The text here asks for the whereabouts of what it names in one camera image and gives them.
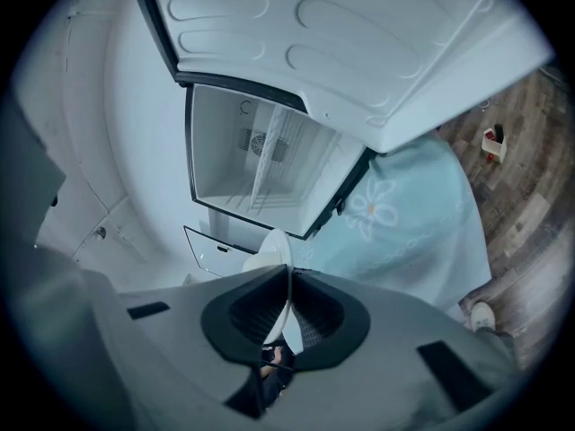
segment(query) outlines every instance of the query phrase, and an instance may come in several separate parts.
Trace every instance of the white shoe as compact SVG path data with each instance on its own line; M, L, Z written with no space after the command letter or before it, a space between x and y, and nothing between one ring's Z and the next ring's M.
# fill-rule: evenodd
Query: white shoe
M495 330L495 314L485 302L477 302L471 309L471 330L476 332L481 328Z

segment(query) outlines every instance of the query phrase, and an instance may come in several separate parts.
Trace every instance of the fridge compartment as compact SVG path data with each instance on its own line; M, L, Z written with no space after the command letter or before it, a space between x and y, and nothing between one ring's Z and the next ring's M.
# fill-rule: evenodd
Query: fridge compartment
M194 198L256 224L306 236L365 150L262 98L199 84L190 94Z

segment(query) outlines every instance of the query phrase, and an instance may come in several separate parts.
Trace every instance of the light blue towel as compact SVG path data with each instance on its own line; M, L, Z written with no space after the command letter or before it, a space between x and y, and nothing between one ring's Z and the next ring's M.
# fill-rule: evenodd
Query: light blue towel
M469 182L435 135L378 156L341 216L306 242L290 243L296 267L406 292L444 310L491 278Z

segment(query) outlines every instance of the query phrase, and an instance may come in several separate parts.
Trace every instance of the mini fridge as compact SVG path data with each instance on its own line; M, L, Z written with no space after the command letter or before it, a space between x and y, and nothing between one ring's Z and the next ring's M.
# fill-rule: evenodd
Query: mini fridge
M542 64L515 0L138 0L193 200L306 239L386 154Z

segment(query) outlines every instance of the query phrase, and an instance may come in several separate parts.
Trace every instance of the flower pattern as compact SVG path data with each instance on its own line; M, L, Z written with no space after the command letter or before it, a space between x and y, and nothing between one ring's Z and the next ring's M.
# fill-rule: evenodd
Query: flower pattern
M366 242L371 242L373 224L396 226L399 222L397 209L385 203L385 197L395 190L395 180L367 180L366 195L356 193L346 207L349 228L357 227Z
M313 256L314 250L310 247L309 244L304 244L299 250L299 267L311 268L310 263Z

